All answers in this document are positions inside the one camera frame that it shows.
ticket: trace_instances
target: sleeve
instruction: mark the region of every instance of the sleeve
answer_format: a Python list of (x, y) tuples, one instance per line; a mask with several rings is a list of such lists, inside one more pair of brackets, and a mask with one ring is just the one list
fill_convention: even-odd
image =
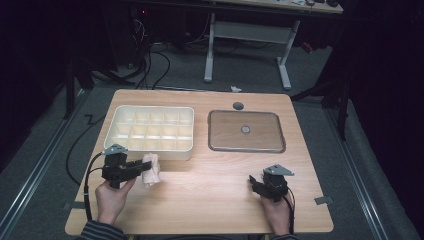
[(277, 235), (271, 238), (271, 240), (300, 240), (295, 235), (286, 234), (286, 235)]
[(82, 230), (81, 240), (125, 240), (124, 232), (112, 225), (88, 221)]

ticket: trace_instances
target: table surface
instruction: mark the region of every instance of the table surface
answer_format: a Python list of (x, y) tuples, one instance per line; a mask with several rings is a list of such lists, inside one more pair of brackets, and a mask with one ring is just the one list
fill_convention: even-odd
[[(286, 140), (284, 153), (219, 152), (208, 147), (207, 117), (211, 110), (273, 112), (279, 116)], [(106, 115), (92, 157), (101, 152), (115, 109), (121, 105), (185, 106), (195, 112), (194, 147), (187, 161), (161, 160), (162, 182), (144, 188), (141, 179), (128, 195), (116, 226), (127, 234), (270, 233), (259, 195), (252, 192), (249, 175), (261, 180), (262, 170), (276, 163), (295, 173), (286, 180), (296, 198), (295, 232), (329, 232), (333, 222), (290, 98), (284, 94), (118, 90)], [(102, 167), (101, 156), (93, 165)], [(97, 217), (94, 190), (104, 180), (101, 171), (90, 175), (90, 203)], [(83, 202), (81, 186), (75, 199)], [(85, 210), (72, 209), (66, 232), (81, 233)]]

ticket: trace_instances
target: hand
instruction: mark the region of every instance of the hand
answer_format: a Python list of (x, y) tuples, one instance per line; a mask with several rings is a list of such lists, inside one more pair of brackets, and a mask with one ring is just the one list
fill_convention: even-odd
[(97, 208), (99, 215), (97, 221), (114, 225), (116, 218), (124, 209), (128, 192), (135, 184), (136, 178), (127, 181), (120, 189), (109, 186), (109, 181), (105, 181), (96, 189)]
[[(290, 205), (293, 206), (293, 202), (289, 194), (286, 195)], [(265, 215), (268, 219), (268, 223), (271, 225), (275, 235), (286, 235), (289, 234), (290, 227), (290, 208), (284, 199), (279, 202), (274, 202), (273, 199), (269, 199), (261, 196), (261, 202), (264, 205)]]

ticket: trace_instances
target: aluminum rail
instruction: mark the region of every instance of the aluminum rail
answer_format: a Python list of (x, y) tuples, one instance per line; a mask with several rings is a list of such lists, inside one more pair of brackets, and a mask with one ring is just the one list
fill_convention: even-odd
[(356, 167), (355, 161), (350, 153), (348, 144), (340, 138), (337, 131), (337, 119), (334, 113), (329, 109), (324, 109), (327, 120), (334, 126), (332, 132), (337, 138), (340, 149), (344, 155), (346, 167), (348, 168), (349, 177), (352, 181), (353, 188), (355, 189), (359, 203), (361, 204), (362, 210), (364, 211), (365, 217), (370, 225), (371, 231), (374, 234), (375, 239), (386, 240), (389, 239), (384, 229), (383, 223), (378, 216), (375, 204), (369, 195), (364, 182), (362, 181), (361, 175)]
[(38, 160), (36, 166), (32, 170), (25, 184), (22, 186), (17, 197), (13, 201), (6, 215), (3, 217), (0, 222), (0, 239), (9, 239), (10, 234), (12, 233), (16, 223), (18, 222), (20, 216), (24, 212), (26, 206), (28, 205), (31, 197), (34, 195), (37, 190), (38, 185), (43, 179), (47, 169), (49, 168), (56, 150), (60, 143), (62, 142), (63, 136), (69, 128), (72, 120), (74, 119), (76, 113), (86, 101), (89, 95), (89, 91), (81, 90), (77, 96), (77, 105), (75, 110), (68, 119), (62, 120), (59, 128), (56, 130), (53, 137), (50, 139), (46, 149)]

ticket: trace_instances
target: ice cube tray compartment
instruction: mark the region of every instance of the ice cube tray compartment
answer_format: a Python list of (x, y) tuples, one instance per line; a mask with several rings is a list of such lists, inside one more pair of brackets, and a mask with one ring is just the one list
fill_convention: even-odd
[(119, 106), (104, 147), (114, 143), (129, 155), (156, 153), (162, 160), (187, 160), (193, 148), (194, 110), (189, 107)]

